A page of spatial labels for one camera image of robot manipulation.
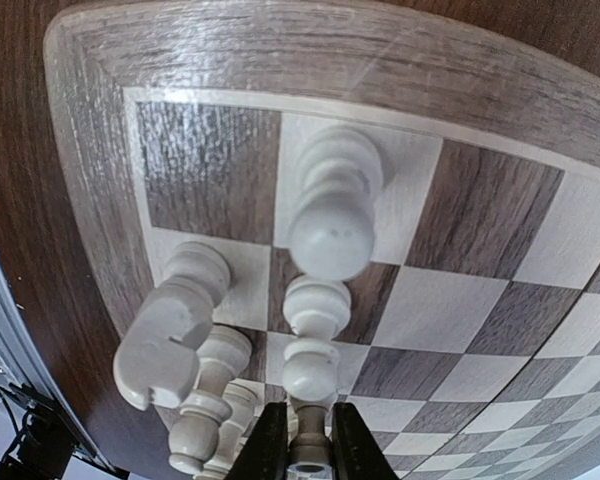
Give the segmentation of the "white chess knight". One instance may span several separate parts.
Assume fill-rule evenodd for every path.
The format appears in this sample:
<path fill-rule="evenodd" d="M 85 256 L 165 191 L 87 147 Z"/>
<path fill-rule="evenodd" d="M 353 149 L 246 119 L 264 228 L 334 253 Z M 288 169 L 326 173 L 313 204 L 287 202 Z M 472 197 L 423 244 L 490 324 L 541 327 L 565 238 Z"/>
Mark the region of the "white chess knight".
<path fill-rule="evenodd" d="M 176 247 L 114 356 L 114 381 L 127 403 L 141 411 L 183 403 L 230 282 L 229 265 L 214 248 L 197 242 Z"/>

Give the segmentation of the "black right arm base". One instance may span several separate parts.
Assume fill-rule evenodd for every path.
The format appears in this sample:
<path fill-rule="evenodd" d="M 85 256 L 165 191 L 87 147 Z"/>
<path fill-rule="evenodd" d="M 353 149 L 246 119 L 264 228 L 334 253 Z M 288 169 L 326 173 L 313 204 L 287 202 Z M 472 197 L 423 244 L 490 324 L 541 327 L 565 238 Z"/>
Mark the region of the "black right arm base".
<path fill-rule="evenodd" d="M 30 386 L 8 382 L 1 368 L 0 411 L 14 431 L 0 457 L 0 479 L 64 479 L 73 460 L 109 479 L 130 476 L 101 458 L 59 401 Z"/>

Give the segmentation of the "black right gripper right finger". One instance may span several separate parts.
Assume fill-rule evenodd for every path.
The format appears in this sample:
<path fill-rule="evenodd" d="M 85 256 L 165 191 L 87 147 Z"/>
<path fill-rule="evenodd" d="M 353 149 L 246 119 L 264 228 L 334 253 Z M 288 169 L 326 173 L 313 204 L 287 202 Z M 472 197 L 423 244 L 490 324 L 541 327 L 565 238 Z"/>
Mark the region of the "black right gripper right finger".
<path fill-rule="evenodd" d="M 395 478 L 392 467 L 354 404 L 348 402 L 334 404 L 331 445 L 334 479 Z"/>

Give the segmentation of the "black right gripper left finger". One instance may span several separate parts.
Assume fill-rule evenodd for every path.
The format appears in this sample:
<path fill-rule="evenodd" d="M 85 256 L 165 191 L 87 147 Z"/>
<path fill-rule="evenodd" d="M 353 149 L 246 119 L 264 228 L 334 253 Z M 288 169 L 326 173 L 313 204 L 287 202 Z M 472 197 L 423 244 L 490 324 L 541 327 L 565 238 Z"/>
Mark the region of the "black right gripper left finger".
<path fill-rule="evenodd" d="M 287 404 L 268 403 L 227 474 L 227 480 L 284 480 L 287 451 Z"/>

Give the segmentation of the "white chess king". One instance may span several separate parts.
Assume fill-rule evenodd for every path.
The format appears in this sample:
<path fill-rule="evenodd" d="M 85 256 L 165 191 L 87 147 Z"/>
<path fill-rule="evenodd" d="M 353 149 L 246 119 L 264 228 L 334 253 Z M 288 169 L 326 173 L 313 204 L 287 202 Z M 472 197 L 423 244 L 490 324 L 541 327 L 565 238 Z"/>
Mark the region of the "white chess king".
<path fill-rule="evenodd" d="M 258 394 L 248 381 L 242 379 L 230 382 L 223 394 L 230 405 L 232 414 L 219 430 L 219 442 L 215 455 L 204 465 L 197 479 L 224 479 L 233 467 L 238 445 L 243 434 L 255 416 L 260 401 Z"/>

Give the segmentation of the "white chess pawn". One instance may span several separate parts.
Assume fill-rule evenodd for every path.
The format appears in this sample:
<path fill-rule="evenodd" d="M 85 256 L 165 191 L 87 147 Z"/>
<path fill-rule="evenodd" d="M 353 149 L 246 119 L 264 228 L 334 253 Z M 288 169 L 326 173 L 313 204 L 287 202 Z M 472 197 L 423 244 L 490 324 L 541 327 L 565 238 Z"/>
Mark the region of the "white chess pawn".
<path fill-rule="evenodd" d="M 351 124 L 313 133 L 294 156 L 296 204 L 287 230 L 303 273 L 348 281 L 368 266 L 376 245 L 375 203 L 391 170 L 372 132 Z"/>
<path fill-rule="evenodd" d="M 320 405 L 294 406 L 297 431 L 290 441 L 288 471 L 299 478 L 331 477 L 331 443 L 325 434 L 327 410 Z"/>
<path fill-rule="evenodd" d="M 283 352 L 282 385 L 291 399 L 325 409 L 337 399 L 341 355 L 333 339 L 348 325 L 351 303 L 339 281 L 302 275 L 287 287 L 282 311 L 295 339 Z"/>

